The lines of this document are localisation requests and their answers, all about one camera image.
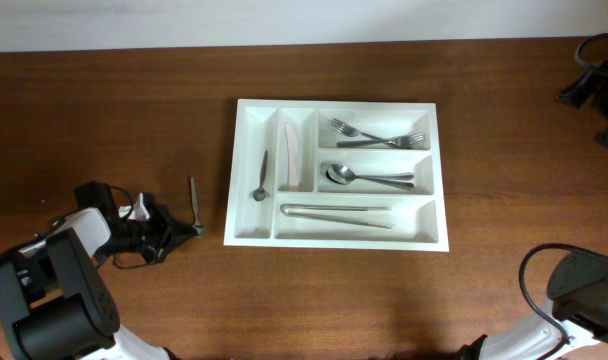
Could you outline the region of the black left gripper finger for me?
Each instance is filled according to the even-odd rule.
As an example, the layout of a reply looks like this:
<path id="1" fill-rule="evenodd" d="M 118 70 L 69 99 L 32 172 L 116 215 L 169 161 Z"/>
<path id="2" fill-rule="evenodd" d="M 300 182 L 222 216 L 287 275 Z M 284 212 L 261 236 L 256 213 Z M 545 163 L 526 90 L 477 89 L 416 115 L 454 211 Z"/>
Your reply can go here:
<path id="1" fill-rule="evenodd" d="M 165 229 L 178 235 L 196 235 L 197 230 L 193 225 L 177 220 L 167 208 L 163 209 Z"/>
<path id="2" fill-rule="evenodd" d="M 177 250 L 182 244 L 193 239 L 196 236 L 194 231 L 190 232 L 173 232 L 166 231 L 160 238 L 157 249 L 157 262 L 163 263 L 167 256 Z"/>

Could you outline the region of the small steel teaspoon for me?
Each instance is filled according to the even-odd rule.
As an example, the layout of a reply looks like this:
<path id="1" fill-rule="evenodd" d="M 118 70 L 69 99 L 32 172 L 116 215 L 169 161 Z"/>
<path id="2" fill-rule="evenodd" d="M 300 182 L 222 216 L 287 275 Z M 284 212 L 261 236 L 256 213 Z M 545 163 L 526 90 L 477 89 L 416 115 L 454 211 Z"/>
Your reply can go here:
<path id="1" fill-rule="evenodd" d="M 202 237 L 205 233 L 205 228 L 201 222 L 200 216 L 200 208 L 197 197 L 197 190 L 195 186 L 195 180 L 193 177 L 189 178 L 189 187 L 190 187 L 190 197 L 191 197 L 191 207 L 193 212 L 194 221 L 192 224 L 193 234 L 195 237 Z"/>
<path id="2" fill-rule="evenodd" d="M 254 201 L 261 202 L 269 196 L 269 192 L 264 188 L 264 183 L 267 175 L 268 167 L 268 151 L 265 150 L 262 158 L 262 164 L 259 173 L 259 184 L 258 187 L 251 193 Z"/>

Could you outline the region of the steel tongs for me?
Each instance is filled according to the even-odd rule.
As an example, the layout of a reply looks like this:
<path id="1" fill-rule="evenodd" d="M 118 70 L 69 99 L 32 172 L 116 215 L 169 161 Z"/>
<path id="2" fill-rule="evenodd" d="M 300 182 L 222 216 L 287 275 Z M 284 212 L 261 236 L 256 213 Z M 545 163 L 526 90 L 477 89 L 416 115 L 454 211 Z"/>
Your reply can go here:
<path id="1" fill-rule="evenodd" d="M 361 220 L 359 218 L 350 218 L 336 215 L 336 212 L 390 212 L 391 208 L 389 207 L 282 204 L 279 210 L 281 214 L 286 217 L 349 224 L 378 229 L 391 229 L 390 225 Z"/>

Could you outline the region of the pink plastic knife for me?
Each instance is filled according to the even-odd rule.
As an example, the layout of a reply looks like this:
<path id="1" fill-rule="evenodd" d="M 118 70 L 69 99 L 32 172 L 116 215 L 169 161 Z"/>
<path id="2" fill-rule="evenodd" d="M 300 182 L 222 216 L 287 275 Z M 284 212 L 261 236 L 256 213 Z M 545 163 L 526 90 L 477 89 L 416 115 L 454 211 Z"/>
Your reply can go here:
<path id="1" fill-rule="evenodd" d="M 297 160 L 299 155 L 299 140 L 297 131 L 292 123 L 285 124 L 285 134 L 288 149 L 288 190 L 299 191 L 299 175 Z"/>

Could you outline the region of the steel tablespoon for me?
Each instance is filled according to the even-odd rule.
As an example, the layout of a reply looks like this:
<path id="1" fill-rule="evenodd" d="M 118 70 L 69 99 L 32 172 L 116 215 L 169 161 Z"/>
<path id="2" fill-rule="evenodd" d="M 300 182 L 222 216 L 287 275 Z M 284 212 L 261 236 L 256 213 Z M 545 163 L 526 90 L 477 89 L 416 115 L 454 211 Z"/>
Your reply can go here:
<path id="1" fill-rule="evenodd" d="M 327 177 L 338 184 L 348 185 L 357 180 L 369 181 L 402 190 L 415 188 L 413 174 L 401 175 L 358 175 L 349 167 L 342 164 L 330 164 L 326 169 Z"/>
<path id="2" fill-rule="evenodd" d="M 326 170 L 326 176 L 333 182 L 339 184 L 349 184 L 355 180 L 386 180 L 396 182 L 409 182 L 415 178 L 412 173 L 403 173 L 399 175 L 356 175 L 348 174 L 346 172 L 341 173 L 328 167 Z"/>

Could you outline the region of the steel fork angled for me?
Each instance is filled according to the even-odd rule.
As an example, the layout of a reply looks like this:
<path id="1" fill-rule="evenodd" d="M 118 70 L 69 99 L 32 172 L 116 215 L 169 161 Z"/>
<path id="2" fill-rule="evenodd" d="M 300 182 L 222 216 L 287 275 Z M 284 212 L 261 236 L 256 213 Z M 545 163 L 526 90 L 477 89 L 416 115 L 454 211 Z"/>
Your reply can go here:
<path id="1" fill-rule="evenodd" d="M 337 119 L 337 118 L 332 118 L 330 120 L 330 125 L 339 133 L 341 133 L 342 135 L 348 136 L 348 137 L 356 137 L 356 136 L 364 136 L 366 138 L 368 138 L 369 140 L 383 140 L 383 139 L 389 139 L 389 138 L 379 138 L 377 136 L 374 135 L 370 135 L 368 133 L 365 132 L 361 132 L 360 130 L 350 126 L 349 124 Z"/>

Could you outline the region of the steel fork straight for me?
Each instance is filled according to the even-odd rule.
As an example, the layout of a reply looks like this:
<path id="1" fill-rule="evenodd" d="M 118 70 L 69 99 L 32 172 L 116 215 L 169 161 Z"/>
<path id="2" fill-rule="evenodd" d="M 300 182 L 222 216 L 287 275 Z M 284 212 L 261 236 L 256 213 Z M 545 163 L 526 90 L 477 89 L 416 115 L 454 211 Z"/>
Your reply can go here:
<path id="1" fill-rule="evenodd" d="M 409 148 L 412 145 L 422 142 L 426 139 L 424 133 L 414 133 L 409 135 L 397 136 L 394 138 L 383 139 L 383 140 L 369 140 L 369 141 L 342 141 L 337 142 L 338 148 L 356 148 L 371 145 L 386 145 L 393 146 L 396 148 Z"/>

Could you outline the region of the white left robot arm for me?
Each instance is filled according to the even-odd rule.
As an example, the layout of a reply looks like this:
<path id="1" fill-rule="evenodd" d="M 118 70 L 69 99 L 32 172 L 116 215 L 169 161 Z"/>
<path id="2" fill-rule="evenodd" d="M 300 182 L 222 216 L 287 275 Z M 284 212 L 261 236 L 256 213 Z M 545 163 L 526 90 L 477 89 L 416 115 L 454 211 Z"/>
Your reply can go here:
<path id="1" fill-rule="evenodd" d="M 75 190 L 77 210 L 0 254 L 0 322 L 16 359 L 172 360 L 128 330 L 98 273 L 121 254 L 161 264 L 203 235 L 200 219 L 176 220 L 150 193 L 117 206 L 116 187 L 91 181 Z"/>

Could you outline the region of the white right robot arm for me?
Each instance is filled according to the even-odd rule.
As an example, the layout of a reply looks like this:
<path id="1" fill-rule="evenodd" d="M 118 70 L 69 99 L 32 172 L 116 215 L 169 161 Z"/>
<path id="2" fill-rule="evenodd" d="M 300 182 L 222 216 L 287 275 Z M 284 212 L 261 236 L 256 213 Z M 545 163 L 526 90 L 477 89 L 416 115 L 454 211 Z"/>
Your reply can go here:
<path id="1" fill-rule="evenodd" d="M 608 120 L 608 61 L 592 63 L 582 57 L 589 45 L 606 39 L 608 33 L 600 33 L 578 45 L 574 60 L 585 73 L 562 89 L 557 99 L 575 108 L 591 100 L 591 106 Z M 608 127 L 594 141 L 608 150 Z M 525 273 L 530 260 L 545 250 L 568 254 L 548 280 L 546 301 L 537 305 L 528 292 Z M 462 346 L 455 359 L 561 359 L 578 348 L 608 343 L 608 255 L 570 244 L 541 244 L 522 259 L 518 284 L 531 314 L 501 334 L 483 334 Z"/>

